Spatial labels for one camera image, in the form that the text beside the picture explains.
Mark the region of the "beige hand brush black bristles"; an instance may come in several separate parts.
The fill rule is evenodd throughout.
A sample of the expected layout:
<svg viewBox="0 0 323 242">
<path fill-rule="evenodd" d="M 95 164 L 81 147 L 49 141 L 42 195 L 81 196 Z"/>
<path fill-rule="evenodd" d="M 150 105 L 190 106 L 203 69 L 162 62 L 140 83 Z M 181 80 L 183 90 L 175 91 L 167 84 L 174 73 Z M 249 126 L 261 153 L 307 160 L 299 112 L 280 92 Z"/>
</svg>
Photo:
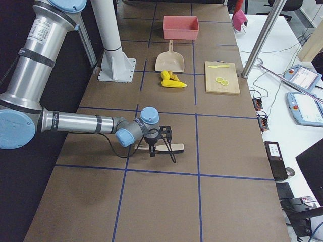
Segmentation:
<svg viewBox="0 0 323 242">
<path fill-rule="evenodd" d="M 148 144 L 136 144 L 135 149 L 139 150 L 149 150 L 149 145 Z M 162 144 L 162 145 L 156 145 L 155 146 L 155 152 L 160 153 L 160 154 L 167 154 L 168 148 L 170 151 L 172 151 L 174 154 L 179 154 L 184 152 L 184 144 L 183 143 L 177 143 L 177 144 Z"/>
</svg>

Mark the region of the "beige plastic dustpan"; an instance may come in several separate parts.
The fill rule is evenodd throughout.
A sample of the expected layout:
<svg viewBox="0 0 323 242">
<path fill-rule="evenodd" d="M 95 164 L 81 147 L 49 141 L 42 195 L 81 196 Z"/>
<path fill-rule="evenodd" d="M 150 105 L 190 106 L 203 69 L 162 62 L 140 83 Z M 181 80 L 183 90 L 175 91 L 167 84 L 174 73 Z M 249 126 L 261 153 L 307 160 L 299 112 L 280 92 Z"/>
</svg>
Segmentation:
<svg viewBox="0 0 323 242">
<path fill-rule="evenodd" d="M 174 52 L 174 42 L 169 41 L 169 50 L 158 55 L 155 62 L 155 71 L 163 70 L 181 73 L 185 70 L 184 58 L 178 52 Z"/>
</svg>

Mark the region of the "pink plastic bin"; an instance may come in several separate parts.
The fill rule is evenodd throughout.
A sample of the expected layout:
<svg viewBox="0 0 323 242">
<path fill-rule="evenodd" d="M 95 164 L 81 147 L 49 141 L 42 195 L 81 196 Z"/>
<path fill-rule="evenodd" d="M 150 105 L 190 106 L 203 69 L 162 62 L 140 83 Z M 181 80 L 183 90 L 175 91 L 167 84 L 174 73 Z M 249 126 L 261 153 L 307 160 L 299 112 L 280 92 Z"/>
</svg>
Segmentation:
<svg viewBox="0 0 323 242">
<path fill-rule="evenodd" d="M 196 16 L 163 16 L 163 39 L 196 40 L 198 33 Z"/>
</svg>

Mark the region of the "yellow toy corn cob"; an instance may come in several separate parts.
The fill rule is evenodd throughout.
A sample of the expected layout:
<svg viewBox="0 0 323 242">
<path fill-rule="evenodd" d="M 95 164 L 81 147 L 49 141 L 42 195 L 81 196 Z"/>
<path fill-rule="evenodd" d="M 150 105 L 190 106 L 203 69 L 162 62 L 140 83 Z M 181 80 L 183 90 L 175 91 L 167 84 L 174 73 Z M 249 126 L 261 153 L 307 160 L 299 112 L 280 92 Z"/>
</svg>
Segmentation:
<svg viewBox="0 0 323 242">
<path fill-rule="evenodd" d="M 181 82 L 181 81 L 175 81 L 175 80 L 162 80 L 161 85 L 163 87 L 168 88 L 184 88 L 187 87 L 187 84 Z"/>
</svg>

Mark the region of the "tan toy ginger root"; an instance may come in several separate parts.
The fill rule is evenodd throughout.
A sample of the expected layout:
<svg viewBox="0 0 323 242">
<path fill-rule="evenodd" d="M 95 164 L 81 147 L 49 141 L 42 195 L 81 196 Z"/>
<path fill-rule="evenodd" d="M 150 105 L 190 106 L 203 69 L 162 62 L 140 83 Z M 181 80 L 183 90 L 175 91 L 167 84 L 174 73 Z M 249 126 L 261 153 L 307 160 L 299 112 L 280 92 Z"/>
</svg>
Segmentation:
<svg viewBox="0 0 323 242">
<path fill-rule="evenodd" d="M 169 73 L 169 76 L 170 76 L 170 80 L 180 81 L 178 76 L 176 74 L 174 74 L 172 71 L 168 71 L 168 73 Z"/>
</svg>

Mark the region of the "toy lemon slice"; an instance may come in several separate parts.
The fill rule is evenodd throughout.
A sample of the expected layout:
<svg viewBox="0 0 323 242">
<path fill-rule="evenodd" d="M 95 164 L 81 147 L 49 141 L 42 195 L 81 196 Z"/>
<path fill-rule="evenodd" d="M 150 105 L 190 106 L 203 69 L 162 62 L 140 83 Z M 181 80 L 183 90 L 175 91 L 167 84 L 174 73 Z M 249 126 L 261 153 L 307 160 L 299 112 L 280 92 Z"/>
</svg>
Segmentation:
<svg viewBox="0 0 323 242">
<path fill-rule="evenodd" d="M 228 81 L 228 80 L 222 80 L 222 81 L 221 81 L 221 84 L 222 84 L 223 86 L 228 86 L 228 85 L 229 85 L 229 81 Z"/>
<path fill-rule="evenodd" d="M 222 82 L 222 80 L 223 80 L 223 78 L 222 78 L 222 77 L 217 77 L 217 78 L 216 78 L 216 81 L 217 81 L 217 82 L 219 82 L 219 83 L 220 83 L 220 82 Z"/>
</svg>

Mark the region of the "yellow plastic toy knife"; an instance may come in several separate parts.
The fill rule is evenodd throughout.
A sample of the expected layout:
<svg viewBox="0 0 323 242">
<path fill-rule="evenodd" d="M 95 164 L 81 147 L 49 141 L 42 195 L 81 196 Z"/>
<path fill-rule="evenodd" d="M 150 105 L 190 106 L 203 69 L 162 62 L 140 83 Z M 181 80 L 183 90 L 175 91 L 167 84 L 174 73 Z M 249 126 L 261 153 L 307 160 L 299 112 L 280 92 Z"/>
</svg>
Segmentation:
<svg viewBox="0 0 323 242">
<path fill-rule="evenodd" d="M 207 67 L 209 68 L 229 68 L 230 65 L 226 64 L 226 65 L 208 65 Z"/>
</svg>

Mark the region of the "orange black connector box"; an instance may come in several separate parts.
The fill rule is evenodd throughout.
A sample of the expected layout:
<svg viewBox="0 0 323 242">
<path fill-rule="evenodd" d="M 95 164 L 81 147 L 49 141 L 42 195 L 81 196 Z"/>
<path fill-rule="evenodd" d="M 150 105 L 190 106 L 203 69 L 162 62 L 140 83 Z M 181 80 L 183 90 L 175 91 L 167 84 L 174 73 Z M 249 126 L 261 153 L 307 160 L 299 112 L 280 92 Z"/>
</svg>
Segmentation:
<svg viewBox="0 0 323 242">
<path fill-rule="evenodd" d="M 263 110 L 262 99 L 260 97 L 253 98 L 252 102 L 255 110 Z"/>
<path fill-rule="evenodd" d="M 267 115 L 257 115 L 257 120 L 258 120 L 258 124 L 259 124 L 259 128 L 260 130 L 263 131 L 267 131 L 269 130 L 268 127 L 268 116 Z"/>
</svg>

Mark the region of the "black box with label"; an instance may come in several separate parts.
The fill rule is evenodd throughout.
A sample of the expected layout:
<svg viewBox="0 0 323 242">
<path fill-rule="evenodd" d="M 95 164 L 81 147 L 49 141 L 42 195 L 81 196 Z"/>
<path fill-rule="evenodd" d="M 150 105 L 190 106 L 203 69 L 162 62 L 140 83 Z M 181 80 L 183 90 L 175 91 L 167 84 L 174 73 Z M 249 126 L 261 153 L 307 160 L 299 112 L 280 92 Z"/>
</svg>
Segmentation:
<svg viewBox="0 0 323 242">
<path fill-rule="evenodd" d="M 288 178 L 288 175 L 278 142 L 265 141 L 264 146 L 274 180 L 277 182 L 285 181 Z"/>
</svg>

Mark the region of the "white side table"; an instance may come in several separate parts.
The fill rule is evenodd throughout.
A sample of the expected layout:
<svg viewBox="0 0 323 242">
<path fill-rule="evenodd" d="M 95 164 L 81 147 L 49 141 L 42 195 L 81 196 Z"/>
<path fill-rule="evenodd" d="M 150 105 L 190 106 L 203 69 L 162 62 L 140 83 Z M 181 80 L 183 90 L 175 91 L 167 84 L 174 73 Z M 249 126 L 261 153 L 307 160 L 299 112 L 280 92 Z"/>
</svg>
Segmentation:
<svg viewBox="0 0 323 242">
<path fill-rule="evenodd" d="M 258 61 L 280 75 L 296 64 L 311 67 L 311 63 L 303 63 L 297 58 L 299 48 L 298 37 L 285 18 L 279 16 L 264 43 Z M 269 130 L 263 132 L 263 140 L 278 142 L 285 166 L 296 173 L 287 180 L 294 196 L 313 197 L 296 157 L 322 139 L 322 128 L 298 125 L 295 122 L 286 100 L 286 94 L 293 89 L 282 84 L 280 79 L 254 65 L 247 82 L 249 87 L 261 93 L 263 110 L 269 116 Z"/>
</svg>

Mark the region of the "silver metal pole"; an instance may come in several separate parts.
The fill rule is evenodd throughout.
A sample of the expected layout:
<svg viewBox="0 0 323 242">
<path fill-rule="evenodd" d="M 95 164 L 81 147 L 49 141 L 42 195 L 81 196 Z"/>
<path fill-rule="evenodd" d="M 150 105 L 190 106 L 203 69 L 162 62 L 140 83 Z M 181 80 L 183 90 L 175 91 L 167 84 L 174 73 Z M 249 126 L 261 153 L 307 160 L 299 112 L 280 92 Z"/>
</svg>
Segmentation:
<svg viewBox="0 0 323 242">
<path fill-rule="evenodd" d="M 272 6 L 271 11 L 269 12 L 267 19 L 264 23 L 264 26 L 255 42 L 255 45 L 251 51 L 251 54 L 247 60 L 247 63 L 241 73 L 241 77 L 247 79 L 253 65 L 255 64 L 256 59 L 258 58 L 260 51 L 262 50 L 266 39 L 268 38 L 270 31 L 272 30 L 280 12 L 282 11 L 286 0 L 276 0 Z"/>
</svg>

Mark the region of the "red cloth on table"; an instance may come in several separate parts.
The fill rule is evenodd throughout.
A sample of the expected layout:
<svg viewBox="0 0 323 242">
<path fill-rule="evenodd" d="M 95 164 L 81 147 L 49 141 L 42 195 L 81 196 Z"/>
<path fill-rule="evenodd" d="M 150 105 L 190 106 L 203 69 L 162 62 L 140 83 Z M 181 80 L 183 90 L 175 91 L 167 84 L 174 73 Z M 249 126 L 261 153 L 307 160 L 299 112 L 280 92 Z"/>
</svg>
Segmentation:
<svg viewBox="0 0 323 242">
<path fill-rule="evenodd" d="M 248 20 L 242 9 L 233 14 L 232 25 L 236 31 L 241 32 L 242 26 L 246 26 L 247 22 Z"/>
</svg>

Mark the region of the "teach pendant near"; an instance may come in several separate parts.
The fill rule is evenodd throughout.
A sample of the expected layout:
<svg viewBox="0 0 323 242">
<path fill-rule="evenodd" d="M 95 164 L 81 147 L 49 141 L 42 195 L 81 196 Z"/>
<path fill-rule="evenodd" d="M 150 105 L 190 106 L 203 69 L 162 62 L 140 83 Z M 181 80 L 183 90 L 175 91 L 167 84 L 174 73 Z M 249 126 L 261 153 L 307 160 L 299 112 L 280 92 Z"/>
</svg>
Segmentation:
<svg viewBox="0 0 323 242">
<path fill-rule="evenodd" d="M 299 125 L 322 127 L 322 104 L 308 95 L 288 92 L 286 94 L 289 111 Z"/>
</svg>

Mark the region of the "teach pendant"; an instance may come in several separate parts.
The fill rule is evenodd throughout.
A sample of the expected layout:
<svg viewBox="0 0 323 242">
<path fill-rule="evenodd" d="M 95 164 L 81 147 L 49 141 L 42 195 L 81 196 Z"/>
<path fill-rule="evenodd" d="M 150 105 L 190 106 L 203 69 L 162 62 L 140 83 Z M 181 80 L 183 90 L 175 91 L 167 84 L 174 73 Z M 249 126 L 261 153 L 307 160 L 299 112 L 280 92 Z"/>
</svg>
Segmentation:
<svg viewBox="0 0 323 242">
<path fill-rule="evenodd" d="M 322 127 L 322 104 L 308 95 L 288 92 L 286 94 L 289 111 L 299 125 Z"/>
<path fill-rule="evenodd" d="M 283 77 L 301 89 L 311 92 L 321 79 L 322 74 L 302 65 L 295 65 L 286 70 Z"/>
</svg>

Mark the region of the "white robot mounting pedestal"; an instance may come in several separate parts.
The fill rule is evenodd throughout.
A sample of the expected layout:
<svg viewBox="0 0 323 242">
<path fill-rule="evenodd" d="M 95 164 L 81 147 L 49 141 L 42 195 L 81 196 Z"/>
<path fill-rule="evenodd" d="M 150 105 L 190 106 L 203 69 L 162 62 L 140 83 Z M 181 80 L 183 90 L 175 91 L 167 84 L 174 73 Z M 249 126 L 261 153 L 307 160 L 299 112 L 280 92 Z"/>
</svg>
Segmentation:
<svg viewBox="0 0 323 242">
<path fill-rule="evenodd" d="M 98 79 L 131 83 L 136 59 L 128 58 L 122 50 L 113 1 L 93 0 L 91 4 L 104 48 Z"/>
</svg>

